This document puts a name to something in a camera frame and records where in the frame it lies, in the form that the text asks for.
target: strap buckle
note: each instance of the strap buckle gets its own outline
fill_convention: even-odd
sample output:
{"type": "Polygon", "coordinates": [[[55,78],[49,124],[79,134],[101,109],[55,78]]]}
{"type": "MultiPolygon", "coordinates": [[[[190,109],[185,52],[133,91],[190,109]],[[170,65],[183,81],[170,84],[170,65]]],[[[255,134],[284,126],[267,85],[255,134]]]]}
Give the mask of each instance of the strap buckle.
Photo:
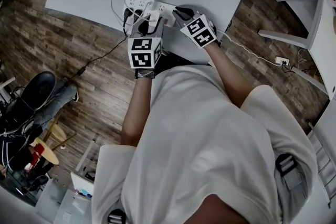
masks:
{"type": "Polygon", "coordinates": [[[108,224],[125,224],[126,214],[120,210],[113,210],[108,216],[108,224]]]}
{"type": "Polygon", "coordinates": [[[277,160],[275,161],[275,166],[277,170],[280,172],[280,176],[284,177],[290,171],[295,169],[298,166],[297,161],[290,154],[281,154],[277,160]]]}

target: shoe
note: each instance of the shoe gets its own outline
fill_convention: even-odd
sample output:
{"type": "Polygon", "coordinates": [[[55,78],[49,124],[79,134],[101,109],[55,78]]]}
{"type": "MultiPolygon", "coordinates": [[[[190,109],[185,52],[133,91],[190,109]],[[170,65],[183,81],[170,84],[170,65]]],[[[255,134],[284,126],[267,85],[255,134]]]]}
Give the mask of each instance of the shoe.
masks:
{"type": "Polygon", "coordinates": [[[75,103],[78,102],[78,100],[79,100],[78,91],[76,92],[75,96],[72,97],[72,100],[73,100],[73,102],[75,102],[75,103]]]}

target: red object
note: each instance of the red object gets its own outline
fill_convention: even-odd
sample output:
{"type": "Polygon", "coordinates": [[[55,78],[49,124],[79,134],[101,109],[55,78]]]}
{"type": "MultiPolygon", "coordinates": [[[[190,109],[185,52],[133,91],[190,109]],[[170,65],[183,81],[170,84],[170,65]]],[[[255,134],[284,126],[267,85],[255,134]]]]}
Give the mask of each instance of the red object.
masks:
{"type": "Polygon", "coordinates": [[[31,162],[31,167],[34,167],[35,164],[38,162],[38,160],[40,159],[43,151],[44,151],[44,147],[41,144],[37,144],[34,147],[34,153],[33,153],[33,161],[31,162]]]}

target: jeans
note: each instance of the jeans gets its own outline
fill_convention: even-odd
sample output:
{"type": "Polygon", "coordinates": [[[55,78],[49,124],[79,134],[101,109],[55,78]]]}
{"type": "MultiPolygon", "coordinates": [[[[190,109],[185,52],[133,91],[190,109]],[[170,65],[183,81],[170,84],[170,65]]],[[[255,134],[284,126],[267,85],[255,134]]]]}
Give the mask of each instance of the jeans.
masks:
{"type": "Polygon", "coordinates": [[[68,85],[67,80],[57,81],[49,103],[35,113],[34,125],[41,125],[42,130],[44,130],[57,112],[73,99],[76,92],[76,86],[68,85]]]}

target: white t-shirt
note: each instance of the white t-shirt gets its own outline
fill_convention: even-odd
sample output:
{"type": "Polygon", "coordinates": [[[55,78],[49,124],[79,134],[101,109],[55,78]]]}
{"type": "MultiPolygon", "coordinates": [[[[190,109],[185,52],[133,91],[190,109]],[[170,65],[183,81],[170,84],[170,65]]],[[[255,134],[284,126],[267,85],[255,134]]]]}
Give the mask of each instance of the white t-shirt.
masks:
{"type": "Polygon", "coordinates": [[[298,150],[314,161],[306,135],[271,87],[255,88],[239,109],[213,67],[163,72],[153,80],[138,146],[100,150],[93,223],[106,224],[116,208],[128,223],[184,223],[210,194],[249,223],[280,222],[270,131],[295,134],[298,150]]]}

